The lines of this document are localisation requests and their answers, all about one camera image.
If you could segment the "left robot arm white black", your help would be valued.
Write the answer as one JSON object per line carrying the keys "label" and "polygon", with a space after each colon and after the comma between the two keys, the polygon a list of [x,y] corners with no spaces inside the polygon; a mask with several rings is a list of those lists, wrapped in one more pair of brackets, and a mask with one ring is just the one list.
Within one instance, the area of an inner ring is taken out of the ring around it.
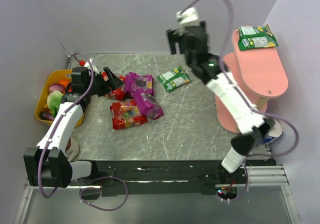
{"label": "left robot arm white black", "polygon": [[91,97],[103,97],[120,88],[124,82],[108,67],[104,67],[103,73],[90,72],[84,66],[67,71],[71,89],[62,96],[57,116],[37,146],[25,150],[23,159],[31,186],[66,188],[74,180],[86,179],[91,182],[99,176],[94,160],[68,161],[66,147]]}

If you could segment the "green candy bag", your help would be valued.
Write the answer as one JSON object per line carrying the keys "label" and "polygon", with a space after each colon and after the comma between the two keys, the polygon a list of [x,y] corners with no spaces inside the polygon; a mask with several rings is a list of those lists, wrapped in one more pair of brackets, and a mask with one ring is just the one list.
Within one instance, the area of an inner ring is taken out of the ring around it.
{"label": "green candy bag", "polygon": [[157,79],[168,93],[184,84],[191,82],[189,75],[185,72],[181,65],[177,68],[167,71],[166,73],[160,74]]}
{"label": "green candy bag", "polygon": [[265,26],[240,26],[238,27],[238,33],[238,48],[240,51],[278,46],[276,37],[268,24]]}

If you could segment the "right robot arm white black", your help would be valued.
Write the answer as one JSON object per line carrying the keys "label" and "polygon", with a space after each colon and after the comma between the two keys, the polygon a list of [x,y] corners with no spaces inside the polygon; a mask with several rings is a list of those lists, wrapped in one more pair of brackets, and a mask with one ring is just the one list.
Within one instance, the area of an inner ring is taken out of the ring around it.
{"label": "right robot arm white black", "polygon": [[231,148],[221,162],[230,174],[234,173],[261,144],[274,126],[273,118],[266,117],[250,102],[228,70],[223,58],[209,52],[206,23],[189,25],[166,31],[171,54],[179,51],[193,74],[223,103],[235,120],[239,134],[231,140]]}

